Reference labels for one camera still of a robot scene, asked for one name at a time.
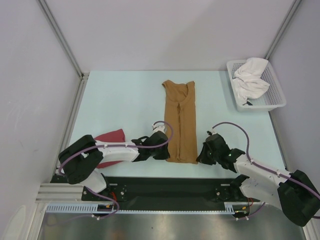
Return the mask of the red tank top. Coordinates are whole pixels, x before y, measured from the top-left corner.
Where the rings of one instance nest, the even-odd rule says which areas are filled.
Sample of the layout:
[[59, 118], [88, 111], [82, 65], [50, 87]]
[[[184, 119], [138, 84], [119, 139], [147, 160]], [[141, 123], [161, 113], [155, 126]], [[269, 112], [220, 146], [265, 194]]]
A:
[[[115, 131], [107, 132], [99, 136], [96, 136], [94, 139], [96, 141], [108, 142], [108, 143], [124, 143], [126, 140], [126, 137], [125, 137], [124, 131], [122, 129], [118, 129]], [[96, 168], [103, 169], [103, 168], [116, 165], [121, 162], [122, 161], [100, 162]]]

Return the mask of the tan tank top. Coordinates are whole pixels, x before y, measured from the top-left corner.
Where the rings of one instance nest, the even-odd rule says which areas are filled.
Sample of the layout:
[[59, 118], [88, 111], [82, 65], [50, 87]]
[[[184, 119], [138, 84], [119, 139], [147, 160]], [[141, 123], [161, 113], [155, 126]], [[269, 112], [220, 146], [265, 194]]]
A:
[[195, 82], [162, 83], [165, 90], [164, 120], [172, 126], [167, 135], [173, 135], [168, 144], [168, 162], [197, 164], [196, 91]]

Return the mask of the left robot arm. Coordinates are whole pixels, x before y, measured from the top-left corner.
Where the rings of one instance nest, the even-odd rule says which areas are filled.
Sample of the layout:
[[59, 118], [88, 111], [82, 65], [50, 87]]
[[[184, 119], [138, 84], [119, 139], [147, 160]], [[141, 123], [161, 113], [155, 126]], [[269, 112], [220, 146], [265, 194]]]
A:
[[127, 142], [103, 142], [95, 140], [92, 135], [85, 135], [58, 155], [58, 173], [66, 177], [70, 185], [80, 184], [87, 192], [105, 200], [112, 190], [98, 170], [100, 164], [136, 163], [151, 157], [166, 160], [170, 157], [170, 140], [171, 137], [161, 130]]

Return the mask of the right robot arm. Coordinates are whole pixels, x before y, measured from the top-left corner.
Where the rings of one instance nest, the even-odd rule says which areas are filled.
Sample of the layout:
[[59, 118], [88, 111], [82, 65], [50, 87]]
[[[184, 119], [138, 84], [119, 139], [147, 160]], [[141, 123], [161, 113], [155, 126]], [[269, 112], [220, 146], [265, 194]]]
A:
[[304, 227], [320, 209], [320, 193], [304, 172], [280, 170], [249, 159], [246, 152], [229, 148], [216, 132], [208, 133], [196, 160], [238, 174], [230, 188], [235, 200], [248, 197], [272, 205], [297, 226]]

